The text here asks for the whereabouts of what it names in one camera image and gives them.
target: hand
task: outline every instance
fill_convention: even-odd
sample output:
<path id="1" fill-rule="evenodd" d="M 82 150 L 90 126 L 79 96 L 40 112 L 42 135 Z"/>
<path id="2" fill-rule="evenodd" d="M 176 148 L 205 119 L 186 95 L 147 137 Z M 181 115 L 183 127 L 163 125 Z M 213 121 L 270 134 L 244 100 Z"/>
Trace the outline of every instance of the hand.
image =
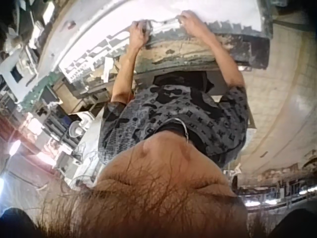
<path id="1" fill-rule="evenodd" d="M 203 39 L 205 36 L 211 33 L 207 25 L 190 10 L 182 11 L 181 15 L 179 16 L 179 20 L 189 35 Z"/>
<path id="2" fill-rule="evenodd" d="M 129 31 L 129 48 L 139 51 L 149 40 L 149 32 L 146 30 L 146 21 L 132 22 Z"/>

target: printed shirt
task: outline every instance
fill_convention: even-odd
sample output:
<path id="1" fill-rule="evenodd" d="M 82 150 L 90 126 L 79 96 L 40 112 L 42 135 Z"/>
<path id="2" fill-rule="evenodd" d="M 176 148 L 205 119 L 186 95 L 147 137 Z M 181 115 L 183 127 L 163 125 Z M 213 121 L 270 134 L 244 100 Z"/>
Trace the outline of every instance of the printed shirt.
<path id="1" fill-rule="evenodd" d="M 248 106 L 245 88 L 233 87 L 216 103 L 207 94 L 182 85 L 151 86 L 127 105 L 111 102 L 105 106 L 99 138 L 99 158 L 112 160 L 181 119 L 189 140 L 219 167 L 235 159 L 246 141 Z"/>

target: patterned shirt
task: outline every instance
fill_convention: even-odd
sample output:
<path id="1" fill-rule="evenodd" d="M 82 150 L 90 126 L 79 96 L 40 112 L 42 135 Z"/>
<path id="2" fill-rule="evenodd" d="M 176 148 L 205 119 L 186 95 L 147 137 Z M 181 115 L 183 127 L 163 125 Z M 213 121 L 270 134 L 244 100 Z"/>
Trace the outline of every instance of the patterned shirt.
<path id="1" fill-rule="evenodd" d="M 108 103 L 104 110 L 99 157 L 112 160 L 138 142 L 181 119 L 189 140 L 220 168 L 235 159 L 246 141 L 248 106 L 245 88 L 233 87 L 216 103 L 195 88 L 182 85 L 153 85 L 136 95 L 128 105 Z"/>

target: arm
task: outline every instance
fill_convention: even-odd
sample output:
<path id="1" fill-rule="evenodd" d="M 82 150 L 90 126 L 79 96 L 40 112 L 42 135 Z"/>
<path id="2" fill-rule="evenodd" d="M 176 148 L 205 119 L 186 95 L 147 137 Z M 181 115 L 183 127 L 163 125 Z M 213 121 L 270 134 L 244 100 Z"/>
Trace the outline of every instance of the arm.
<path id="1" fill-rule="evenodd" d="M 145 22 L 133 22 L 130 27 L 130 44 L 126 55 L 121 60 L 121 68 L 115 79 L 111 102 L 127 104 L 131 96 L 133 70 L 138 52 L 148 41 L 149 34 L 144 31 Z"/>
<path id="2" fill-rule="evenodd" d="M 207 44 L 213 52 L 222 76 L 228 87 L 245 87 L 244 79 L 238 66 L 228 51 L 222 47 L 214 33 L 193 12 L 183 11 L 180 20 L 188 34 L 197 37 Z"/>

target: hair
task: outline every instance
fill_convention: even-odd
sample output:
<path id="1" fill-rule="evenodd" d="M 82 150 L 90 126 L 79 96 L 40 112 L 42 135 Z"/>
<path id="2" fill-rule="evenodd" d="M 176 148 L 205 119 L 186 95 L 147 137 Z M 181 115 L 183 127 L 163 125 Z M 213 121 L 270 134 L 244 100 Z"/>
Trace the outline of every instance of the hair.
<path id="1" fill-rule="evenodd" d="M 43 238 L 266 237 L 259 216 L 247 230 L 246 224 L 233 222 L 237 218 L 231 209 L 216 216 L 193 210 L 189 192 L 168 205 L 164 201 L 178 191 L 166 187 L 155 201 L 151 192 L 150 188 L 122 192 L 109 187 L 46 199 L 36 226 Z"/>

